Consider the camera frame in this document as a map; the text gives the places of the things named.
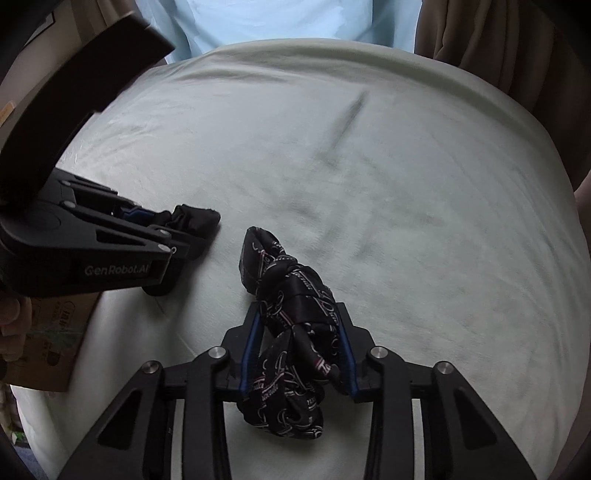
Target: person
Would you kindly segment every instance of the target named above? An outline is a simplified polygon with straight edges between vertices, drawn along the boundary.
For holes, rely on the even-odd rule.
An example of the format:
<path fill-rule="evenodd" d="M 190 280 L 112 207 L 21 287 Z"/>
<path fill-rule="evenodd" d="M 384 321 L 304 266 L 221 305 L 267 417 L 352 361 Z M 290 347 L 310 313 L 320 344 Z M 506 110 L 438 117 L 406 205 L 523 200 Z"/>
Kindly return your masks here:
<path fill-rule="evenodd" d="M 7 362 L 14 362 L 22 356 L 26 334 L 31 328 L 31 299 L 7 292 L 0 295 L 0 355 Z"/>

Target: finger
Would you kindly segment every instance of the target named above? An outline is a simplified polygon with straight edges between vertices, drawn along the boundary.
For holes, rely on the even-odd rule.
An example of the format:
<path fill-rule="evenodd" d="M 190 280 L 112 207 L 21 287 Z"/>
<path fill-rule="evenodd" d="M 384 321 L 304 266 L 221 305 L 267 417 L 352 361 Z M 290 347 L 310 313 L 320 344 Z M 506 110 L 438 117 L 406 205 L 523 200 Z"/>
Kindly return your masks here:
<path fill-rule="evenodd" d="M 0 297 L 0 325 L 14 322 L 21 313 L 21 303 L 15 297 Z"/>
<path fill-rule="evenodd" d="M 4 336 L 22 335 L 23 333 L 27 333 L 31 329 L 32 309 L 31 299 L 28 297 L 21 297 L 20 313 L 17 319 L 8 325 L 0 326 L 0 332 L 2 332 Z"/>
<path fill-rule="evenodd" d="M 0 337 L 0 354 L 7 362 L 18 360 L 22 357 L 22 348 L 25 344 L 25 335 L 11 335 Z"/>

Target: black plastic arm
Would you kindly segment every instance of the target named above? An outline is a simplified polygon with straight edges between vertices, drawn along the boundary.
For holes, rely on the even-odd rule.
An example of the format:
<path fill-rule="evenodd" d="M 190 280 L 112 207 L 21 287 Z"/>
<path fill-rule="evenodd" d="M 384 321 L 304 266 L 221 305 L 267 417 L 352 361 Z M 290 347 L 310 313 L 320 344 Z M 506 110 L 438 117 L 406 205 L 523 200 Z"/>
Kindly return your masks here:
<path fill-rule="evenodd" d="M 125 86 L 172 49 L 143 19 L 128 15 L 59 68 L 27 106 L 2 147 L 3 204 L 20 208 L 35 198 L 88 118 L 103 111 Z"/>
<path fill-rule="evenodd" d="M 449 362 L 406 363 L 373 345 L 339 314 L 357 380 L 353 399 L 373 401 L 365 480 L 413 480 L 412 398 L 421 399 L 426 480 L 535 480 L 527 461 L 469 383 Z M 184 480 L 231 480 L 223 402 L 240 402 L 252 382 L 262 335 L 258 305 L 222 343 L 189 364 L 147 362 L 70 458 L 59 480 L 168 480 L 174 403 L 185 399 Z"/>

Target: black fabric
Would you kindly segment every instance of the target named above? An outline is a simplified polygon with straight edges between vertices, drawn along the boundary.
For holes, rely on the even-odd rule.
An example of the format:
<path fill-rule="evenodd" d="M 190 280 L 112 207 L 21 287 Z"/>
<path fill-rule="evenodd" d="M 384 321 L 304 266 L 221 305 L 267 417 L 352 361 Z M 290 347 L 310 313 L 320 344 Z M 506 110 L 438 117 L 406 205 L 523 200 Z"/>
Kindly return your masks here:
<path fill-rule="evenodd" d="M 154 215 L 154 225 L 166 226 L 190 235 L 210 238 L 220 222 L 220 214 L 215 210 L 177 205 L 174 212 L 165 210 Z"/>
<path fill-rule="evenodd" d="M 143 287 L 144 291 L 153 297 L 169 294 L 178 282 L 187 260 L 200 257 L 211 243 L 220 221 L 220 214 L 215 210 L 177 205 L 173 213 L 165 210 L 156 213 L 151 224 L 178 230 L 190 235 L 190 249 L 187 258 L 173 256 L 168 263 L 166 273 L 159 285 Z"/>
<path fill-rule="evenodd" d="M 240 257 L 246 290 L 261 303 L 274 337 L 256 366 L 254 383 L 239 405 L 244 419 L 279 436 L 322 434 L 322 383 L 345 393 L 339 363 L 335 299 L 312 268 L 287 255 L 279 240 L 257 227 L 246 231 Z"/>

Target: brown curtain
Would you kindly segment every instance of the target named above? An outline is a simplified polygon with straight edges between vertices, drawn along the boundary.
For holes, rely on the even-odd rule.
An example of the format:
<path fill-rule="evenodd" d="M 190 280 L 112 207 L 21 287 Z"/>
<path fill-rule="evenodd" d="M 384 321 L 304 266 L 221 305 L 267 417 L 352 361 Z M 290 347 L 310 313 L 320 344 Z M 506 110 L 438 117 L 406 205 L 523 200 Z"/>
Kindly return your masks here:
<path fill-rule="evenodd" d="M 573 188 L 591 167 L 591 74 L 531 0 L 423 0 L 415 53 L 478 75 L 546 128 Z"/>
<path fill-rule="evenodd" d="M 72 0 L 72 11 L 84 45 L 138 7 L 134 0 Z"/>

